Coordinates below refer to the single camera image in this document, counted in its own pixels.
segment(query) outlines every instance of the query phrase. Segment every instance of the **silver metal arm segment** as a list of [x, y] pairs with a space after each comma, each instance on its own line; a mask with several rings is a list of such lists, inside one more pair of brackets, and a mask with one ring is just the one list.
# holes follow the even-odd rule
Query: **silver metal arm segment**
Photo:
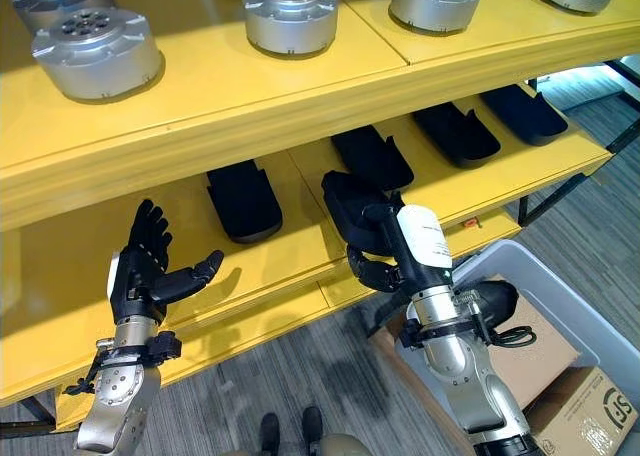
[[[119, 321], [104, 349], [145, 346], [158, 332], [155, 320], [131, 316]], [[96, 376], [95, 399], [80, 427], [74, 456], [132, 455], [142, 436], [147, 411], [160, 390], [160, 371], [137, 364], [136, 354], [109, 359]]]
[[[438, 286], [413, 298], [423, 331], [470, 321], [476, 303], [454, 304], [450, 286]], [[525, 436], [529, 425], [509, 388], [491, 366], [485, 342], [473, 329], [423, 341], [425, 361], [440, 381], [449, 404], [475, 446]]]

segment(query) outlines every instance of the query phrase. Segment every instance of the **cardboard box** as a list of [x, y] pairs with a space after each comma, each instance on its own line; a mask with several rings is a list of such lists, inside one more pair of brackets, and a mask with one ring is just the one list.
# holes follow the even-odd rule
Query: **cardboard box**
[[569, 368], [526, 416], [548, 456], [613, 456], [638, 413], [600, 368]]

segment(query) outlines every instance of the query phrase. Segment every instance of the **gray carpet floor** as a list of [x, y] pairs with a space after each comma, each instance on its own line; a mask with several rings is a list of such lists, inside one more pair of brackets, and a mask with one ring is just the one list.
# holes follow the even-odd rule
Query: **gray carpet floor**
[[[639, 116], [617, 97], [569, 114], [603, 144]], [[640, 347], [640, 141], [516, 239]], [[376, 455], [454, 455], [367, 343], [363, 320], [385, 299], [373, 297], [163, 390], [136, 455], [255, 451], [268, 411], [281, 419], [282, 454], [299, 455], [300, 415], [311, 403], [322, 408], [328, 431], [353, 434]], [[0, 416], [26, 412], [12, 406]], [[0, 454], [68, 455], [74, 437], [0, 441]]]

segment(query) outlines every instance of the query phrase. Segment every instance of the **black hand cover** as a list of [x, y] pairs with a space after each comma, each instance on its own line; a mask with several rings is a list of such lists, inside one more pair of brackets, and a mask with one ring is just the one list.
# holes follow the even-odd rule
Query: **black hand cover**
[[129, 243], [120, 253], [110, 295], [114, 322], [130, 316], [145, 316], [162, 322], [166, 305], [203, 289], [215, 276], [224, 255], [214, 251], [194, 268], [165, 274], [171, 233], [162, 209], [146, 199], [138, 207]]

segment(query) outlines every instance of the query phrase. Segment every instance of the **black foam insert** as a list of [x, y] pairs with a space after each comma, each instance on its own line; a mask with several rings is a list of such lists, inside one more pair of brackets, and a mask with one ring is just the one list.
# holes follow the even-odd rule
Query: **black foam insert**
[[463, 114], [453, 103], [413, 113], [422, 130], [456, 166], [477, 168], [500, 151], [500, 142], [478, 119], [475, 111]]
[[391, 256], [384, 236], [363, 216], [371, 204], [388, 203], [382, 190], [353, 174], [330, 171], [322, 179], [324, 201], [342, 239], [367, 253]]
[[568, 123], [544, 99], [534, 98], [517, 84], [480, 95], [491, 111], [525, 143], [544, 146], [567, 130]]
[[253, 160], [207, 172], [209, 195], [229, 238], [264, 240], [282, 227], [282, 211], [264, 169]]
[[331, 137], [331, 142], [351, 173], [383, 191], [402, 188], [413, 181], [413, 171], [396, 147], [369, 125]]

